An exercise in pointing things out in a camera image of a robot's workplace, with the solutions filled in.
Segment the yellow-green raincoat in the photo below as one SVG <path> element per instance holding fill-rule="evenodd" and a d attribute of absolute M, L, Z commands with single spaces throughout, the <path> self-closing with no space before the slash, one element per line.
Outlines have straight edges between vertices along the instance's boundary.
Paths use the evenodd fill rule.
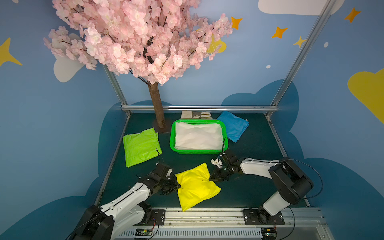
<path fill-rule="evenodd" d="M 178 189 L 178 197 L 183 212 L 221 192 L 221 188 L 209 181 L 211 175 L 206 163 L 176 174 L 176 177 L 181 186 Z"/>

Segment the lime green raincoat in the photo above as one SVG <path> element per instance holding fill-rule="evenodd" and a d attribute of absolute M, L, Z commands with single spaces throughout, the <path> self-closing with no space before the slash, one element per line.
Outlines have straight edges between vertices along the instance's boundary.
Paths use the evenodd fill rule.
<path fill-rule="evenodd" d="M 123 145 L 127 168 L 156 158 L 163 153 L 158 133 L 155 132 L 154 128 L 138 134 L 125 135 Z"/>

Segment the blue raincoat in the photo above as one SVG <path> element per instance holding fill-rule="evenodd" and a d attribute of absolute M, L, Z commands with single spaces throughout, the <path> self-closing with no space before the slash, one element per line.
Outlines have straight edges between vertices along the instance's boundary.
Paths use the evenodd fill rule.
<path fill-rule="evenodd" d="M 249 122 L 235 116 L 234 114 L 224 111 L 220 114 L 217 120 L 223 122 L 226 126 L 227 137 L 232 142 L 236 143 L 249 126 Z"/>

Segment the green plastic basket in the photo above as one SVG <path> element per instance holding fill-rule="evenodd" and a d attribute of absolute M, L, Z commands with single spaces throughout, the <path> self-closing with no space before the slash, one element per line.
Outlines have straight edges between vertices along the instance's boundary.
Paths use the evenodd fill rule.
<path fill-rule="evenodd" d="M 220 124 L 223 130 L 223 147 L 221 150 L 218 151 L 212 151 L 212 150 L 177 150 L 175 149 L 175 124 L 177 122 L 184 122 L 192 125 L 198 125 L 198 124 L 212 124 L 217 123 Z M 179 154 L 219 154 L 223 151 L 226 151 L 229 148 L 229 139 L 227 137 L 227 130 L 223 122 L 219 120 L 177 120 L 172 124 L 172 130 L 171 130 L 171 138 L 170 138 L 170 147 L 173 151 L 179 153 Z"/>

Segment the white raincoat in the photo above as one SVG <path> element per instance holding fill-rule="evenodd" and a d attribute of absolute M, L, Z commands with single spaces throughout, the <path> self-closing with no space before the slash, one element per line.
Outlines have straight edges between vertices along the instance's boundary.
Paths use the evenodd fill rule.
<path fill-rule="evenodd" d="M 212 150 L 223 147 L 223 130 L 220 124 L 192 125 L 184 122 L 175 124 L 175 149 Z"/>

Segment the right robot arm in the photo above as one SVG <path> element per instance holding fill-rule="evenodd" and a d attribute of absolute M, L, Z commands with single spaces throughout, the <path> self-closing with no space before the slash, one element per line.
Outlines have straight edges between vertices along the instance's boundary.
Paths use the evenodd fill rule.
<path fill-rule="evenodd" d="M 211 160 L 215 169 L 209 180 L 228 181 L 237 173 L 271 179 L 277 191 L 257 210 L 259 220 L 267 223 L 281 210 L 299 203 L 314 187 L 312 180 L 296 163 L 290 158 L 273 161 L 238 158 L 227 150 Z"/>

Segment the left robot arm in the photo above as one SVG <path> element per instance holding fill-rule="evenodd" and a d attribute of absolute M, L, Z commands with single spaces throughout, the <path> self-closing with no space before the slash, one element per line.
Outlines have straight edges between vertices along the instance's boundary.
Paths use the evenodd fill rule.
<path fill-rule="evenodd" d="M 113 240 L 127 228 L 138 226 L 163 226 L 165 210 L 154 210 L 145 201 L 156 193 L 168 195 L 181 185 L 173 170 L 158 163 L 147 176 L 115 200 L 98 207 L 89 207 L 68 240 Z"/>

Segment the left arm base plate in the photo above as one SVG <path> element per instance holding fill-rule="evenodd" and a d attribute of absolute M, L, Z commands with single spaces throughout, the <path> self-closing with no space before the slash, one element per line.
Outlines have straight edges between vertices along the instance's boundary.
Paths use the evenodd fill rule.
<path fill-rule="evenodd" d="M 145 212 L 144 218 L 136 226 L 152 226 L 154 223 L 159 226 L 165 224 L 166 210 L 152 209 Z"/>

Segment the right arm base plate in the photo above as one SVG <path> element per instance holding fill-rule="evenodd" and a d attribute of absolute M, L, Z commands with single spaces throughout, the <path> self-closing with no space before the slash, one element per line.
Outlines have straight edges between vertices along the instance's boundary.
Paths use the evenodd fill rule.
<path fill-rule="evenodd" d="M 245 208 L 243 209 L 243 217 L 247 226 L 285 225 L 282 212 L 278 212 L 276 215 L 271 216 L 264 210 L 259 211 L 258 209 Z"/>

